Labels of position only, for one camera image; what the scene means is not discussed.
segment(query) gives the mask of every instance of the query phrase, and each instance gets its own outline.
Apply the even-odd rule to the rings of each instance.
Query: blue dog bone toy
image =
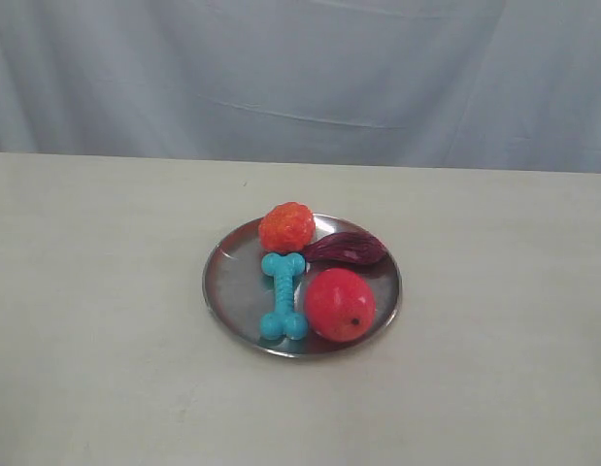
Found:
[[[304,257],[293,252],[288,255],[267,254],[261,261],[265,275],[274,277],[274,312],[261,318],[259,329],[266,340],[278,340],[286,335],[291,340],[302,340],[309,333],[309,322],[304,314],[293,310],[293,278],[304,272]]]

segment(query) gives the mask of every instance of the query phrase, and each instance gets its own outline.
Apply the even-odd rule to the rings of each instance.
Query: fabric backdrop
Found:
[[[601,172],[601,0],[0,0],[0,150]]]

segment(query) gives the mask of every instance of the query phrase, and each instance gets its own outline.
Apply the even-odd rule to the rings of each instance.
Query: rubber bone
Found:
[[[291,340],[301,340],[309,332],[304,314],[293,310],[293,278],[304,273],[305,260],[293,252],[288,255],[267,254],[261,261],[265,275],[274,277],[274,312],[261,318],[259,329],[266,340],[278,340],[286,335]]]

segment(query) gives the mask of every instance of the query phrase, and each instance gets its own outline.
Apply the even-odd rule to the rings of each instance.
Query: toy apple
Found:
[[[321,272],[309,284],[305,314],[321,337],[349,342],[371,328],[376,300],[371,287],[354,272],[333,268]]]

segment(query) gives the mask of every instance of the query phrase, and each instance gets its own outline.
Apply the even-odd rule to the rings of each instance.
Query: plate rim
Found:
[[[363,228],[362,226],[346,220],[345,218],[340,218],[337,216],[330,216],[330,215],[326,215],[326,214],[319,214],[319,213],[313,213],[313,216],[317,216],[319,218],[329,218],[332,220],[337,220],[337,221],[342,221],[345,223],[349,223],[351,225],[353,225],[356,228],[359,228],[363,231],[365,231],[366,233],[369,233],[373,236],[373,234],[371,232],[369,232],[369,230]],[[339,355],[339,354],[343,354],[343,353],[347,353],[347,352],[351,352],[354,350],[358,350],[361,349],[373,342],[375,342],[381,335],[383,335],[383,333],[386,331],[386,329],[390,326],[390,324],[395,320],[395,318],[397,316],[399,316],[399,313],[401,311],[401,307],[402,307],[402,294],[403,294],[403,280],[402,280],[402,275],[401,275],[401,271],[399,270],[399,265],[397,264],[397,261],[395,260],[395,257],[390,253],[390,249],[386,248],[386,253],[390,256],[390,259],[393,263],[393,265],[395,266],[395,272],[397,273],[397,284],[398,284],[398,293],[397,293],[397,300],[395,302],[395,305],[393,306],[393,309],[391,310],[390,314],[388,315],[388,319],[369,337],[367,337],[364,340],[358,341],[355,344],[352,345],[348,345],[348,346],[344,346],[341,347],[340,349],[334,349],[332,351],[328,351],[328,352],[319,352],[319,353],[298,353],[298,352],[288,352],[288,351],[283,351],[283,350],[279,350],[279,349],[273,349],[273,348],[265,348],[262,347],[261,345],[257,345],[254,344],[252,342],[249,342],[246,338],[243,338],[241,335],[239,335],[236,332],[233,332],[228,325],[226,325],[222,319],[220,318],[220,316],[217,314],[216,311],[214,311],[214,307],[212,305],[212,303],[210,302],[210,299],[208,298],[208,293],[206,291],[206,286],[205,286],[205,279],[207,276],[207,272],[210,268],[210,264],[214,258],[214,255],[216,254],[217,250],[220,248],[220,245],[222,244],[222,242],[228,238],[231,234],[233,234],[234,232],[246,227],[247,225],[254,223],[256,221],[260,221],[263,219],[263,216],[254,218],[252,220],[249,220],[245,223],[242,223],[241,225],[233,228],[231,231],[229,231],[226,235],[224,235],[217,243],[216,245],[212,248],[212,251],[209,253],[207,260],[205,261],[205,266],[203,267],[203,272],[202,272],[202,277],[201,277],[201,292],[203,294],[203,299],[205,300],[205,306],[207,307],[207,310],[209,312],[209,314],[214,318],[214,320],[217,322],[217,324],[219,326],[221,326],[224,331],[229,334],[231,336],[231,338],[235,341],[240,342],[242,345],[250,347],[252,350],[257,351],[261,354],[263,353],[267,353],[267,354],[271,354],[274,356],[279,356],[279,357],[284,357],[285,359],[294,359],[294,360],[315,360],[315,359],[321,359],[323,357],[329,357],[329,356],[335,356],[335,355]]]

